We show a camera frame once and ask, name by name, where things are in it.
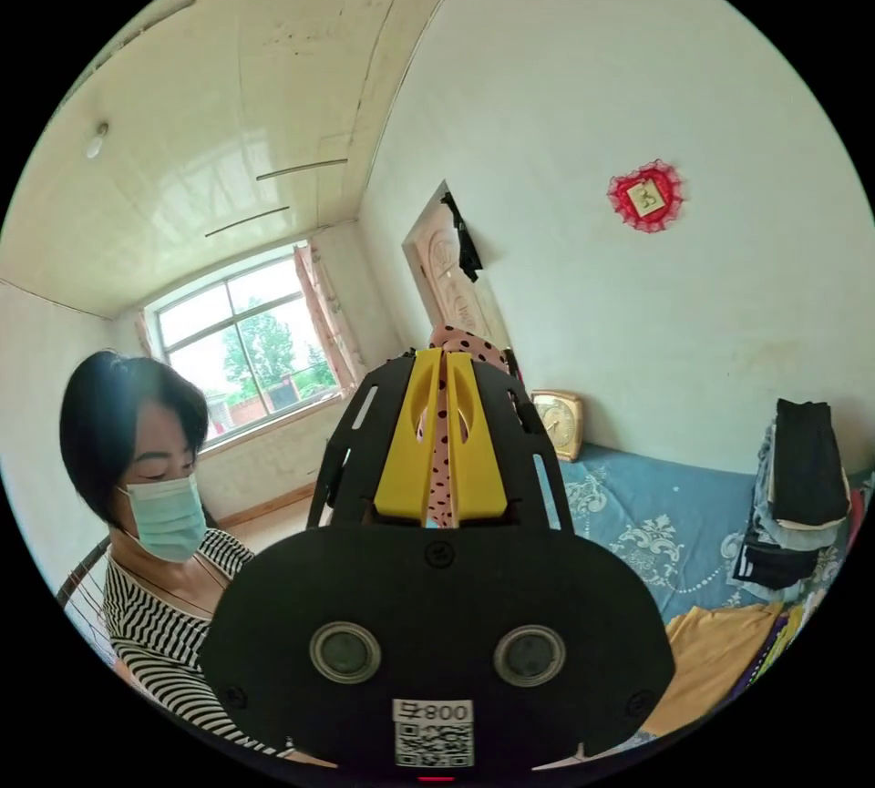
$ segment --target pink curtain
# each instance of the pink curtain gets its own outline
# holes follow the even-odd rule
[[[134,318],[134,331],[137,333],[137,341],[143,356],[154,357],[152,342],[149,340],[149,330],[146,329],[146,315],[143,312],[137,312],[137,316]]]
[[[313,242],[295,249],[294,267],[325,357],[341,393],[348,396],[362,383],[367,367]]]

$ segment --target black and white striped shirt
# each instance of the black and white striped shirt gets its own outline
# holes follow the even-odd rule
[[[209,529],[200,553],[228,578],[254,554],[223,530]],[[103,598],[109,640],[143,689],[165,709],[205,731],[266,754],[283,754],[251,740],[225,714],[203,679],[198,657],[210,622],[169,606],[145,590],[112,558]]]

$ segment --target white wall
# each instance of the white wall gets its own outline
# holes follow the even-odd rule
[[[135,322],[137,312],[130,311],[120,314],[114,321],[109,322],[109,335],[112,339],[112,349],[123,353],[127,357],[140,357],[143,350],[137,338]]]
[[[61,399],[85,357],[111,345],[109,323],[0,282],[0,469],[15,519],[53,591],[107,534],[61,461]]]
[[[342,223],[315,239],[368,369],[402,353],[398,330],[365,252],[359,224]]]
[[[312,484],[345,408],[331,404],[216,454],[208,450],[198,463],[204,505],[221,520]]]
[[[612,176],[674,163],[655,235]],[[428,322],[401,242],[446,180],[529,388],[587,399],[587,437],[751,471],[779,396],[826,400],[875,455],[875,230],[804,83],[723,0],[445,0],[396,98],[360,225],[401,333]]]

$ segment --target ceiling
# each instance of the ceiling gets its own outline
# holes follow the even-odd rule
[[[6,218],[0,279],[113,318],[213,264],[354,219],[439,1],[156,0],[46,127]]]

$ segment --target yellow cloth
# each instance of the yellow cloth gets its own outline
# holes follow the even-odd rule
[[[674,654],[674,678],[642,730],[665,736],[724,700],[766,643],[781,608],[781,603],[743,609],[694,606],[672,619],[665,631]]]

